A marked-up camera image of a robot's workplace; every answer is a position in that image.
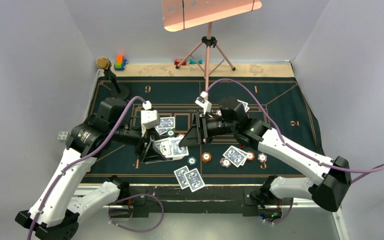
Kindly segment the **blue playing card deck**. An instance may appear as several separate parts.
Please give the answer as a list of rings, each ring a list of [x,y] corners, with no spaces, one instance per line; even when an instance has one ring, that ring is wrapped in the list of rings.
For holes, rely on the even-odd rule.
[[[168,137],[160,140],[156,140],[153,144],[154,150],[160,154],[160,160],[148,163],[158,163],[167,161],[181,160],[189,155],[189,149],[187,146],[179,146],[183,138],[181,137]]]

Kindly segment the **card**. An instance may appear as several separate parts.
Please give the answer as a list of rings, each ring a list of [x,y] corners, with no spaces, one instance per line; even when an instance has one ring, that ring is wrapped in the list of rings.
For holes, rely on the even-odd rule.
[[[204,183],[204,180],[202,176],[200,175],[200,172],[197,168],[194,168],[192,170],[189,170],[184,174],[186,181],[189,185],[189,188],[192,193],[204,188],[206,184]]]
[[[186,178],[186,173],[188,171],[189,171],[189,168],[186,165],[174,171],[175,178],[182,190],[190,187]]]
[[[155,131],[160,135],[166,134],[170,129],[169,128],[155,128]]]
[[[175,117],[161,117],[160,123],[156,126],[156,129],[174,129],[176,127]]]
[[[247,113],[249,111],[249,109],[250,109],[249,108],[249,104],[247,102],[239,100],[239,99],[237,101],[243,105],[244,111]]]
[[[231,145],[222,155],[238,168],[241,166],[241,161],[245,157],[243,152],[243,150]]]
[[[244,154],[244,158],[240,163],[241,166],[244,166],[245,162],[248,160],[248,152],[244,151],[243,154]]]

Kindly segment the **orange poker chip stack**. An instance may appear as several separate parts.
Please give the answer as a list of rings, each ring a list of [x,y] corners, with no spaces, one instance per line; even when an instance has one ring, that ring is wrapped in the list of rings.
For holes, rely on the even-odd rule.
[[[203,163],[208,163],[208,162],[211,161],[211,159],[212,159],[212,155],[211,155],[209,152],[204,152],[204,153],[202,153],[202,155],[201,155],[201,161],[202,161]]]

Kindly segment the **green poker chip stack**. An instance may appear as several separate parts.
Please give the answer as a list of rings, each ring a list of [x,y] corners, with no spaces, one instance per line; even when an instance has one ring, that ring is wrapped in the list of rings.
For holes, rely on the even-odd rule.
[[[191,156],[187,159],[187,164],[190,166],[194,166],[196,163],[197,163],[197,159],[195,157]]]

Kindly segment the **pink poker chip stack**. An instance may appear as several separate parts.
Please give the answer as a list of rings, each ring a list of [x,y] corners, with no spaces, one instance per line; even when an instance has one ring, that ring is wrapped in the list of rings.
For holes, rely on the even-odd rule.
[[[221,158],[221,159],[220,159],[220,165],[221,165],[222,167],[224,167],[224,168],[228,168],[228,167],[231,166],[231,162],[230,162],[230,160],[227,159],[227,158]]]

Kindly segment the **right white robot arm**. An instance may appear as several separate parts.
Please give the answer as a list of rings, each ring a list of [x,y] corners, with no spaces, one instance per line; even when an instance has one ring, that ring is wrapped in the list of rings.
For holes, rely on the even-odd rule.
[[[204,145],[215,136],[232,134],[240,145],[275,157],[304,175],[303,178],[269,176],[259,194],[253,197],[261,207],[281,199],[299,198],[312,200],[329,212],[340,208],[352,184],[350,165],[345,158],[332,159],[287,139],[265,121],[250,118],[235,97],[221,100],[220,115],[209,113],[211,104],[201,96],[195,102],[204,113],[193,116],[180,147]]]

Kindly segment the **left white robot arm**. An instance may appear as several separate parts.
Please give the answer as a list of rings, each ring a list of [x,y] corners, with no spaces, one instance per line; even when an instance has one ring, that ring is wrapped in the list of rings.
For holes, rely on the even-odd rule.
[[[87,171],[112,142],[135,146],[140,158],[149,152],[160,116],[149,101],[143,100],[140,127],[132,128],[128,112],[137,100],[142,98],[108,97],[96,113],[72,129],[60,163],[40,198],[15,217],[28,230],[28,239],[70,240],[80,223],[103,206],[122,205],[132,199],[129,183],[115,175],[78,200],[73,200],[73,196]]]

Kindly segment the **dark green poker mat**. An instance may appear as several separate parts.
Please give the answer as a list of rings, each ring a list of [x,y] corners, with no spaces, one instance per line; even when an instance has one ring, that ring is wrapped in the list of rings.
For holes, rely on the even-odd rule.
[[[140,96],[150,101],[161,117],[174,117],[176,134],[189,130],[193,114],[200,109],[195,99],[206,86],[202,77],[118,77],[117,82],[129,88],[131,97]],[[294,77],[230,77],[209,91],[212,109],[216,111],[220,100],[228,96],[247,102],[251,118],[273,119],[288,139],[313,152],[324,152],[319,123]],[[237,144],[233,136],[221,135],[210,144],[189,148],[190,156],[196,159],[203,153],[211,154],[209,162],[198,161],[194,165],[207,185],[262,184],[271,175],[301,176],[272,156],[264,163],[253,159],[241,167],[221,166],[224,151]],[[149,164],[138,162],[133,146],[113,142],[82,183],[96,185],[116,175],[131,184],[176,184],[174,171],[186,165],[186,158]]]

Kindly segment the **teal toy block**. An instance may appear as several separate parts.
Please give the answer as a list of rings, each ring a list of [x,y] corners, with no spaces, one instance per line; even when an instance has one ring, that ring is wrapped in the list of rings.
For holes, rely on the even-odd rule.
[[[201,65],[203,63],[203,61],[200,59],[200,60],[198,60],[198,61],[195,61],[195,60],[193,60],[193,59],[190,59],[189,60],[189,64],[190,65]]]

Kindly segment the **red toy block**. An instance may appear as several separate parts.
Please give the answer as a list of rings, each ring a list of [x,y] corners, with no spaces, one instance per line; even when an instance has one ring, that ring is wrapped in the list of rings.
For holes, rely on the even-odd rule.
[[[174,64],[175,65],[178,65],[178,64],[181,64],[182,66],[185,66],[187,64],[187,61],[182,61],[181,59],[176,59],[174,60]]]

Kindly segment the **grey lego block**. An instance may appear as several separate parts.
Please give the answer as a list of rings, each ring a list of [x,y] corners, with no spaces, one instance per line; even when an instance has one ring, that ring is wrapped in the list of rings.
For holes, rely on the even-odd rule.
[[[66,141],[68,137],[70,136],[69,132],[67,131],[60,131],[57,136],[58,141]]]

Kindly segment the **colourful toy block stack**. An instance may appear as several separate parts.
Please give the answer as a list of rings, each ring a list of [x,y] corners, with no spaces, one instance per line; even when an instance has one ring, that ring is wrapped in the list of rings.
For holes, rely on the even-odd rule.
[[[126,68],[126,65],[128,64],[127,59],[124,55],[118,55],[115,60],[114,69],[117,71],[123,71]]]

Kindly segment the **gold round knob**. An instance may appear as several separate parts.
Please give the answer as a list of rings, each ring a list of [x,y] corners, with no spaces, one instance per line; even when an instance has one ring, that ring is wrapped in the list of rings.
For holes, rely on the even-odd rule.
[[[107,70],[111,67],[111,61],[107,57],[98,57],[96,60],[96,66],[98,69]]]

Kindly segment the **pink music stand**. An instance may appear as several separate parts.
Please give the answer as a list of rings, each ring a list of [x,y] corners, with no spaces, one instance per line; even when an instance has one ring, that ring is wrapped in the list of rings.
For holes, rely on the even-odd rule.
[[[218,44],[213,33],[213,23],[229,17],[249,13],[260,9],[263,3],[260,0],[163,0],[163,27],[168,32],[179,32],[200,25],[207,25],[206,35],[201,41],[181,60],[194,59],[193,54],[200,46],[205,46],[204,67],[199,68],[204,73],[205,89],[210,86],[210,75],[224,62],[227,62],[232,71],[236,67],[227,57]],[[211,49],[216,48],[222,56],[221,62],[210,69]]]

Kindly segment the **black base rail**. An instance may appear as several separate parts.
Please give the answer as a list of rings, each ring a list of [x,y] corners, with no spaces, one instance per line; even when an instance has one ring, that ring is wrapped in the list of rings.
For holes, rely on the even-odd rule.
[[[110,207],[124,207],[134,218],[147,218],[151,213],[270,218],[285,215],[291,204],[290,198],[264,201],[260,184],[208,184],[195,192],[178,184],[132,184]]]

